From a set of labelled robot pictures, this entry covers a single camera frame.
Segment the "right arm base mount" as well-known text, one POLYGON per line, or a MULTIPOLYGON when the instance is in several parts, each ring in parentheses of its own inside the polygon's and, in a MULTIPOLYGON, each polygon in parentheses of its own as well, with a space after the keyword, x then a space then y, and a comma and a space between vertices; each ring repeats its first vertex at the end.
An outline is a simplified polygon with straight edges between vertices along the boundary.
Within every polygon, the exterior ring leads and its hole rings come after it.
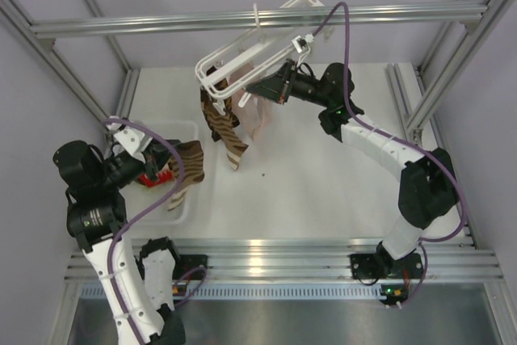
POLYGON ((383 267, 373 253, 352 254, 350 264, 354 280, 379 280, 384 276, 383 267))

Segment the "white plastic clip hanger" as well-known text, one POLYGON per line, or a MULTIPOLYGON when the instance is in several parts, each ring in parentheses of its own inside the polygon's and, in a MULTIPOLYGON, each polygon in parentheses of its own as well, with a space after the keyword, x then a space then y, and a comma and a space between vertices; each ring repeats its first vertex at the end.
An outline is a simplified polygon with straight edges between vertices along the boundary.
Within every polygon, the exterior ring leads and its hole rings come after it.
POLYGON ((197 62, 195 80, 208 97, 217 102, 227 99, 284 59, 293 57, 299 63, 312 53, 314 42, 310 52, 298 54, 291 39, 312 33, 315 40, 313 32, 300 34, 299 27, 290 24, 268 32, 268 16, 253 6, 251 28, 197 62))

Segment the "brown beige striped sock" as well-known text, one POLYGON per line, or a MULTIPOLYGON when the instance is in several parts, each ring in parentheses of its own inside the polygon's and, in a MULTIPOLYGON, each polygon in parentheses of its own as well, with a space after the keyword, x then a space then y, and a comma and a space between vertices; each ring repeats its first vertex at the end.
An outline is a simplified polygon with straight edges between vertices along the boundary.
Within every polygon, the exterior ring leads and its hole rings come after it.
POLYGON ((233 170, 237 170, 248 145, 234 131, 240 122, 232 112, 231 103, 225 102, 225 113, 221 114, 213 106, 212 99, 205 96, 201 99, 201 109, 212 140, 223 142, 229 164, 233 170))

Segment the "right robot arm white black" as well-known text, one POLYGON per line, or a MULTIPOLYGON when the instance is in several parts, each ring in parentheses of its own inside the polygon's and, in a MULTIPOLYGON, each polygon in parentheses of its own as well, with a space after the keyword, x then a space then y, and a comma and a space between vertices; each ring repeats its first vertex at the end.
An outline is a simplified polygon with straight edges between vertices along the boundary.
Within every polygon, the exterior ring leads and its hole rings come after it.
POLYGON ((351 261, 354 278, 374 285, 415 269, 425 230, 460 202, 460 194, 447 151, 424 150, 375 126, 351 101, 353 90, 351 71, 343 63, 328 65, 317 78, 291 59, 246 87, 246 92, 274 103, 296 98, 322 107, 318 119, 326 134, 370 157, 397 180, 399 215, 393 228, 374 253, 351 261))

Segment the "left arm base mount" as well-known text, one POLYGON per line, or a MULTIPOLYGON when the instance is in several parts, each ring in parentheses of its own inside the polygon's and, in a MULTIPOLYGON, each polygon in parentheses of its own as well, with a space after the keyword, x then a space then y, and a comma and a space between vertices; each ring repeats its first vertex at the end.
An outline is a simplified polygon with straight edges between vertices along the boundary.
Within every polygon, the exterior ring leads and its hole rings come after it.
POLYGON ((173 272, 173 280, 202 280, 204 272, 200 269, 208 268, 207 255, 181 255, 180 261, 175 265, 173 272))

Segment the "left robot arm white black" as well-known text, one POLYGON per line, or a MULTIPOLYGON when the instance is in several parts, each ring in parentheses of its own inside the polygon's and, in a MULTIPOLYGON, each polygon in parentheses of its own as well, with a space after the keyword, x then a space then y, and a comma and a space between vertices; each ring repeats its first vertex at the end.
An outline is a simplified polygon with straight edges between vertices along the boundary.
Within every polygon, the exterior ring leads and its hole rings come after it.
POLYGON ((174 309, 173 277, 182 258, 167 237, 151 239, 134 256, 120 189, 145 172, 127 152, 103 158, 84 141, 71 141, 53 156, 68 187, 66 228, 76 239, 103 287, 120 344, 184 344, 186 334, 174 309))

